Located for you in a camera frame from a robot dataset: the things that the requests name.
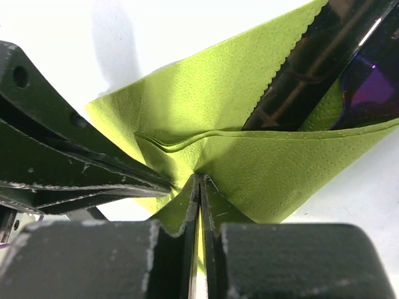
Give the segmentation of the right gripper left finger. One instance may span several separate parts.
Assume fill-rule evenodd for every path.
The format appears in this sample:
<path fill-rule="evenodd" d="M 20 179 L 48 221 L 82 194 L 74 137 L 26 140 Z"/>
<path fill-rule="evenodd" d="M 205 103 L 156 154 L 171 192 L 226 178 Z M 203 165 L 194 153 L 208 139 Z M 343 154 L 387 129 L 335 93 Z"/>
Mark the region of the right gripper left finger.
<path fill-rule="evenodd" d="M 194 298 L 200 184 L 145 221 L 25 226 L 1 264 L 2 298 Z"/>

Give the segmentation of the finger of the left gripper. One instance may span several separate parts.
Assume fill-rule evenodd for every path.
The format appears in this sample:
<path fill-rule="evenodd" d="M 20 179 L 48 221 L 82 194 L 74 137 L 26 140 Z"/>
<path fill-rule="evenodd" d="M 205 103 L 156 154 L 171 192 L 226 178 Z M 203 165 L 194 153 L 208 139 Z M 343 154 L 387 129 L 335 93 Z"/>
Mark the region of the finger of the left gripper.
<path fill-rule="evenodd" d="M 38 214 L 64 214 L 126 197 L 165 196 L 171 184 L 150 168 L 132 168 L 49 145 L 1 122 L 1 204 Z"/>
<path fill-rule="evenodd" d="M 16 44 L 1 41 L 1 120 L 36 141 L 162 187 L 168 178 L 131 158 L 73 109 Z"/>

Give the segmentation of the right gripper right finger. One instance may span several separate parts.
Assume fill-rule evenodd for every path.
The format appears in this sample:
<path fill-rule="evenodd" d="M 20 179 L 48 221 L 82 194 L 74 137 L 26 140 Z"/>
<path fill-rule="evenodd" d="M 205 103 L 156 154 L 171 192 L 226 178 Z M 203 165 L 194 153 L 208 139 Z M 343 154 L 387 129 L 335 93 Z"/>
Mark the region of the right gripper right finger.
<path fill-rule="evenodd" d="M 258 224 L 199 176 L 210 298 L 394 298 L 369 236 L 339 223 Z"/>

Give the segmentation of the green paper napkin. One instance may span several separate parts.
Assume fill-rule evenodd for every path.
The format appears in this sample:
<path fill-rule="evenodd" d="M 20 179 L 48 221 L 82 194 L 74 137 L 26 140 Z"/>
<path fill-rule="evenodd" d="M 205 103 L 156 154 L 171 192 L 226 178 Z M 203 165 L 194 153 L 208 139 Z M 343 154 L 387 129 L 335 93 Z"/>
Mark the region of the green paper napkin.
<path fill-rule="evenodd" d="M 320 12 L 311 1 L 165 67 L 86 107 L 130 156 L 170 177 L 176 196 L 207 174 L 252 220 L 310 218 L 308 200 L 398 128 L 398 120 L 332 131 L 334 84 L 298 132 L 243 131 L 261 93 Z"/>

